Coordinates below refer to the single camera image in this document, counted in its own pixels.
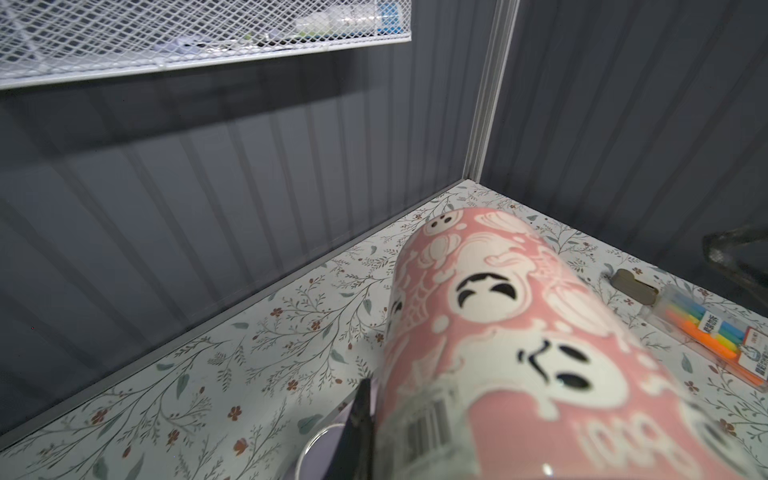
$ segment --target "clear plastic package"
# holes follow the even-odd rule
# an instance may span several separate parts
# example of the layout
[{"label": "clear plastic package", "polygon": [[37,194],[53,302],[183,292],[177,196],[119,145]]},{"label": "clear plastic package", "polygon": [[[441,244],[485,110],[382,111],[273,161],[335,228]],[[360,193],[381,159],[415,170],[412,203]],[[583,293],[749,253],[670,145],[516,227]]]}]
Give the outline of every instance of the clear plastic package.
[{"label": "clear plastic package", "polygon": [[721,309],[703,306],[667,285],[646,321],[722,365],[761,392],[768,391],[768,336]]}]

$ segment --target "white mesh shelf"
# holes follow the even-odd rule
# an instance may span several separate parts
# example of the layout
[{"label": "white mesh shelf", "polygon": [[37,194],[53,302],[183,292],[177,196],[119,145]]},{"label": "white mesh shelf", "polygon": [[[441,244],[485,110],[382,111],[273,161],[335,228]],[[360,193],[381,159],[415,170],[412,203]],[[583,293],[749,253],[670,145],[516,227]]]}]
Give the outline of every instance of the white mesh shelf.
[{"label": "white mesh shelf", "polygon": [[411,0],[0,0],[0,89],[411,39]]}]

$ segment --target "white floral surface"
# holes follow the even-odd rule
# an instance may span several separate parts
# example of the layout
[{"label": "white floral surface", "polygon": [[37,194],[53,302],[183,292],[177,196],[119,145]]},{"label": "white floral surface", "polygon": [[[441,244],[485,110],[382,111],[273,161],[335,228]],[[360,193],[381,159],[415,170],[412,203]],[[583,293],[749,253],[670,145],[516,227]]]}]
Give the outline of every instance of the white floral surface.
[{"label": "white floral surface", "polygon": [[466,180],[275,295],[0,454],[3,478],[273,478],[319,420],[381,361],[397,254],[424,221],[461,207],[525,218],[768,474],[768,402],[647,325],[606,274],[675,283],[768,331],[765,318]]}]

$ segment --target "dark gray wall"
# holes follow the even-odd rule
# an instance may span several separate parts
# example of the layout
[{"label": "dark gray wall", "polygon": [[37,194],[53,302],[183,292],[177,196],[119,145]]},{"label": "dark gray wall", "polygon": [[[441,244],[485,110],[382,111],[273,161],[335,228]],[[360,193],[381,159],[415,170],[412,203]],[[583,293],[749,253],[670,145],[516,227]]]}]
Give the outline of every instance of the dark gray wall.
[{"label": "dark gray wall", "polygon": [[414,6],[408,44],[0,95],[0,431],[460,178],[495,3]]},{"label": "dark gray wall", "polygon": [[766,25],[763,0],[526,0],[483,184],[768,313],[701,250],[768,222]]}]

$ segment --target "pink ghost-patterned wrapping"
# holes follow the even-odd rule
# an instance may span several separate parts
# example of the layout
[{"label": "pink ghost-patterned wrapping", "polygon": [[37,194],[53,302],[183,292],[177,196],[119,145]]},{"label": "pink ghost-patterned wrapping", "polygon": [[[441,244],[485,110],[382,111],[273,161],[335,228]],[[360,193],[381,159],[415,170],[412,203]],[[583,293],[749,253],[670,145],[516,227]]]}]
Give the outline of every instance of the pink ghost-patterned wrapping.
[{"label": "pink ghost-patterned wrapping", "polygon": [[395,268],[374,479],[759,478],[523,220],[431,219]]}]

